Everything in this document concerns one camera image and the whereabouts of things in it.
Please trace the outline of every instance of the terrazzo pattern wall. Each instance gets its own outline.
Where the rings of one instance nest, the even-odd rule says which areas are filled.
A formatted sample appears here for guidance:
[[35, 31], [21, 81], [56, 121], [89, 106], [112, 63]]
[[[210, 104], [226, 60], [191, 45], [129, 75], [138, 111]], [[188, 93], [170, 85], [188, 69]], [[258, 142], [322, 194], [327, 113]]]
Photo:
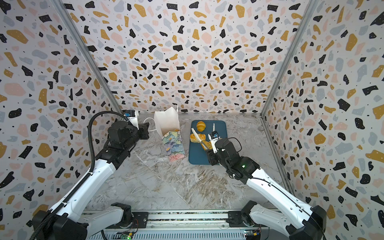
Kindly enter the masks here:
[[123, 109], [262, 109], [304, 0], [66, 0]]
[[[51, 2], [0, 7], [0, 238], [24, 240], [88, 169], [89, 118], [110, 107]], [[111, 120], [96, 119], [95, 151]]]
[[319, 1], [265, 119], [327, 239], [384, 239], [383, 1]]

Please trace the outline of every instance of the pastry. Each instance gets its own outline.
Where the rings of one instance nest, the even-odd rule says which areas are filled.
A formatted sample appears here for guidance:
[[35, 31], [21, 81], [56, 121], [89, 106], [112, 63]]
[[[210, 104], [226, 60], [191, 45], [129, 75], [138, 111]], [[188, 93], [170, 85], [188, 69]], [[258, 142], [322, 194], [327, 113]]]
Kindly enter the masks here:
[[197, 125], [196, 125], [196, 127], [197, 127], [197, 130], [199, 131], [199, 132], [202, 132], [202, 131], [204, 131], [204, 129], [205, 129], [205, 122], [203, 122], [203, 121], [200, 121], [200, 122], [198, 122], [197, 123]]
[[[205, 134], [200, 134], [200, 133], [198, 133], [198, 136], [199, 136], [199, 138], [200, 138], [201, 141], [205, 140]], [[196, 139], [196, 137], [195, 137], [195, 135], [194, 135], [193, 133], [191, 134], [191, 136], [189, 137], [189, 139], [191, 140], [191, 142], [199, 142], [199, 141]]]

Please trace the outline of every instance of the marble surface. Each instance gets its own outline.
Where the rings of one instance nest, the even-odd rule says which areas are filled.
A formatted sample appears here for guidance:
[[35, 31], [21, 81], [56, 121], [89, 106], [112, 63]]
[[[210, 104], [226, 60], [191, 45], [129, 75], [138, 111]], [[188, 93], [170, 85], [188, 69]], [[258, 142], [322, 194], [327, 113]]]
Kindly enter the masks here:
[[[152, 114], [142, 114], [139, 122]], [[255, 115], [180, 115], [183, 145], [187, 157], [169, 162], [156, 131], [139, 141], [133, 154], [103, 184], [86, 210], [104, 210], [112, 203], [129, 204], [135, 210], [241, 209], [249, 200], [273, 208], [260, 193], [230, 179], [222, 166], [192, 165], [188, 161], [189, 132], [193, 120], [223, 120], [228, 137], [242, 144], [241, 156], [248, 156], [279, 184], [281, 175], [273, 158], [261, 119]], [[149, 119], [149, 130], [155, 129]], [[240, 148], [236, 140], [233, 144]]]

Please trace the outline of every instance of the black spot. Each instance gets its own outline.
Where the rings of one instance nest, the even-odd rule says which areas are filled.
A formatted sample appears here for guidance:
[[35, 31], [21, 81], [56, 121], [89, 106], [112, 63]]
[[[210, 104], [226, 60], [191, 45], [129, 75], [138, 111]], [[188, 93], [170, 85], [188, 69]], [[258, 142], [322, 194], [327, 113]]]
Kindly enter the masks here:
[[345, 36], [347, 36], [348, 34], [348, 30], [345, 30], [342, 34], [341, 34], [341, 38], [344, 38]]
[[273, 28], [271, 28], [271, 30], [269, 30], [268, 34], [269, 35], [272, 35], [273, 34], [273, 31], [276, 29], [276, 27], [274, 26]]
[[316, 22], [319, 22], [321, 19], [323, 18], [323, 16], [316, 16], [316, 17], [313, 17], [313, 20], [315, 20]]
[[352, 197], [356, 197], [358, 195], [358, 192], [355, 190], [350, 189], [349, 187], [345, 188], [345, 192], [351, 195]]
[[289, 7], [289, 10], [298, 10], [298, 9], [299, 9], [299, 6], [300, 6], [299, 3], [298, 3], [298, 4], [295, 4], [295, 5], [292, 5], [292, 6]]
[[89, 3], [85, 4], [86, 8], [95, 8], [95, 3], [93, 1], [90, 1]]
[[167, 8], [177, 10], [177, 4], [167, 3]]
[[224, 38], [225, 37], [225, 30], [223, 29], [223, 30], [221, 30], [221, 33], [220, 33], [220, 35], [219, 35], [221, 38]]
[[278, 8], [278, 6], [276, 6], [276, 5], [268, 5], [268, 6], [267, 6], [267, 10], [269, 10], [269, 11], [274, 11], [274, 12], [276, 12], [276, 11], [277, 11], [277, 8]]
[[347, 111], [348, 108], [351, 106], [349, 103], [347, 103], [343, 99], [339, 99], [339, 101], [337, 103], [339, 104], [339, 108], [344, 110], [344, 111]]
[[363, 88], [362, 91], [364, 92], [365, 96], [370, 94], [373, 90], [379, 90], [376, 85], [370, 86], [368, 88]]
[[40, 20], [45, 23], [45, 22], [49, 22], [49, 21], [52, 21], [52, 19], [49, 17], [49, 15], [44, 15], [44, 16], [41, 16], [39, 17]]
[[136, 34], [135, 34], [135, 32], [133, 32], [132, 29], [129, 30], [129, 35], [130, 35], [131, 37], [133, 37], [133, 38], [136, 37]]
[[33, 76], [33, 72], [31, 70], [29, 70], [27, 67], [22, 66], [22, 70], [24, 71], [24, 74], [26, 76], [31, 76], [31, 77]]
[[189, 8], [198, 8], [199, 7], [199, 2], [194, 2], [189, 5]]
[[28, 200], [28, 201], [32, 201], [32, 196], [34, 195], [34, 193], [35, 193], [35, 190], [32, 189], [32, 190], [30, 190], [30, 191], [24, 193], [24, 194], [23, 194], [23, 197], [24, 197], [26, 200]]
[[338, 162], [338, 163], [336, 163], [336, 166], [333, 168], [333, 170], [337, 171], [337, 170], [340, 170], [343, 168], [345, 168], [345, 163], [344, 162]]
[[22, 109], [18, 108], [16, 110], [10, 111], [8, 114], [9, 118], [16, 118], [22, 114]]
[[365, 129], [361, 118], [355, 118], [355, 124], [358, 129]]
[[173, 46], [172, 47], [173, 48], [173, 50], [176, 50], [176, 51], [178, 51], [178, 52], [180, 52], [181, 50], [183, 50], [183, 46], [182, 45], [176, 45], [176, 46]]
[[257, 47], [257, 51], [259, 51], [259, 52], [264, 52], [264, 51], [266, 51], [266, 46], [260, 46], [260, 47]]
[[382, 12], [373, 22], [371, 23], [371, 26], [376, 25], [382, 25], [384, 23], [384, 12]]

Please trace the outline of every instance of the pink spot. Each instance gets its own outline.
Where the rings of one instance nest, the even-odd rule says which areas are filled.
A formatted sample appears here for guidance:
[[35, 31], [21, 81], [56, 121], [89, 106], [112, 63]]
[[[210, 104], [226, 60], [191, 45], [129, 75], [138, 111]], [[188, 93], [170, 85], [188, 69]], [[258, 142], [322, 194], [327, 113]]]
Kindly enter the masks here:
[[347, 65], [348, 65], [348, 67], [353, 67], [353, 65], [355, 65], [355, 61], [353, 59], [351, 59], [347, 62]]
[[12, 168], [13, 170], [19, 169], [20, 166], [21, 166], [21, 164], [19, 164], [19, 163], [10, 163], [9, 164], [9, 167]]
[[17, 128], [17, 133], [20, 134], [23, 137], [28, 137], [28, 129], [25, 124], [20, 124], [19, 127]]
[[34, 114], [27, 114], [26, 117], [30, 120], [36, 119], [36, 115]]
[[112, 33], [111, 38], [118, 44], [122, 44], [122, 36], [118, 33]]
[[201, 38], [203, 39], [203, 41], [206, 43], [206, 44], [210, 44], [211, 43], [211, 40], [212, 40], [212, 37], [209, 33], [205, 32], [201, 35]]
[[307, 63], [312, 59], [313, 57], [313, 52], [312, 52], [312, 49], [309, 49], [305, 52], [305, 60], [307, 61]]
[[11, 150], [11, 159], [15, 160], [17, 156], [18, 156], [18, 151], [17, 151], [17, 149], [13, 148]]
[[107, 13], [110, 13], [111, 11], [107, 8], [106, 5], [104, 5], [104, 3], [101, 2], [101, 7], [103, 8], [103, 10]]
[[25, 90], [24, 88], [18, 84], [18, 83], [6, 83], [4, 85], [4, 91], [8, 94], [8, 95], [12, 95], [12, 96], [23, 96], [25, 94]]
[[365, 43], [360, 43], [357, 48], [356, 48], [356, 52], [355, 52], [355, 55], [359, 55], [362, 48], [364, 47]]
[[28, 179], [29, 181], [33, 180], [32, 164], [30, 162], [27, 162], [24, 165], [21, 176], [25, 179]]
[[210, 14], [211, 13], [211, 10], [209, 10], [209, 7], [208, 7], [208, 4], [205, 3], [205, 12]]
[[346, 125], [345, 123], [343, 122], [339, 122], [338, 124], [336, 124], [335, 126], [335, 130], [347, 130], [348, 128], [348, 125]]
[[304, 122], [304, 126], [311, 126], [311, 127], [314, 127], [316, 125], [316, 123], [312, 120], [312, 119], [307, 119], [305, 122]]

